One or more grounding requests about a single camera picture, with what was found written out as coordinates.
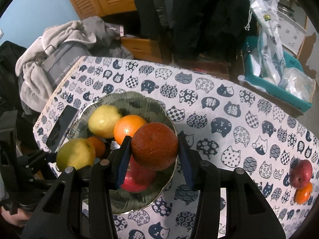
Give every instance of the green apple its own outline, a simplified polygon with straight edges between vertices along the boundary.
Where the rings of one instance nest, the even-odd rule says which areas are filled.
[[[115,124],[120,118],[122,115],[115,106],[102,105],[93,111],[88,121],[88,127],[98,137],[112,138],[114,137]]]
[[[56,155],[56,166],[61,172],[69,166],[78,170],[87,165],[92,166],[94,159],[94,146],[84,138],[74,138],[61,146]]]

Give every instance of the person's skin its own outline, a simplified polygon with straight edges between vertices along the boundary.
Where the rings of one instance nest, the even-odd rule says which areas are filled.
[[[31,217],[31,214],[25,213],[21,208],[18,208],[18,213],[15,215],[10,215],[9,211],[6,211],[2,206],[0,212],[4,220],[6,220],[9,224],[18,227],[24,227]]]

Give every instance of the tangerine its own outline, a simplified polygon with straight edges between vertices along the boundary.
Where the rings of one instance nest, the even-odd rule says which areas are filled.
[[[87,138],[87,141],[89,141],[94,146],[95,157],[101,158],[105,153],[105,144],[102,139],[98,137],[89,137]]]
[[[146,120],[138,115],[127,115],[117,121],[114,127],[114,139],[121,145],[125,136],[131,136],[143,125],[147,124]]]
[[[312,183],[309,182],[306,187],[298,189],[295,196],[295,202],[298,205],[305,203],[312,193]]]
[[[154,171],[162,171],[176,160],[177,136],[163,123],[148,123],[134,134],[131,151],[133,158],[140,165]]]

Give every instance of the tablecloth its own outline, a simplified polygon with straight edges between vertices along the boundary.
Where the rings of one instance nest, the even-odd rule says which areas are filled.
[[[109,93],[125,91],[158,100],[177,132],[203,159],[228,170],[242,167],[273,208],[287,238],[306,218],[319,191],[318,139],[261,96],[199,72],[146,61],[82,57],[34,126],[39,147],[47,150],[47,137],[66,105],[82,112]],[[314,170],[313,193],[301,206],[294,203],[296,189],[289,184],[289,172],[299,159],[309,159]],[[151,206],[114,216],[119,238],[188,238],[198,196],[185,184],[178,165],[172,182]],[[225,234],[226,208],[222,190],[219,237]]]

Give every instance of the metal bolt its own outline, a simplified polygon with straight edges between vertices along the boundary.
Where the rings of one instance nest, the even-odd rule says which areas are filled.
[[[238,174],[244,174],[244,173],[245,173],[245,171],[244,171],[243,168],[237,168],[237,169],[236,169],[236,172],[237,172]]]
[[[65,172],[66,173],[71,173],[71,172],[73,172],[73,167],[72,166],[69,166],[69,167],[67,167],[66,169],[65,169]]]
[[[200,164],[201,164],[202,166],[209,166],[209,162],[208,162],[207,160],[202,160],[202,161],[200,161]]]
[[[108,159],[103,159],[102,161],[100,161],[101,165],[108,165],[110,163],[110,161]]]

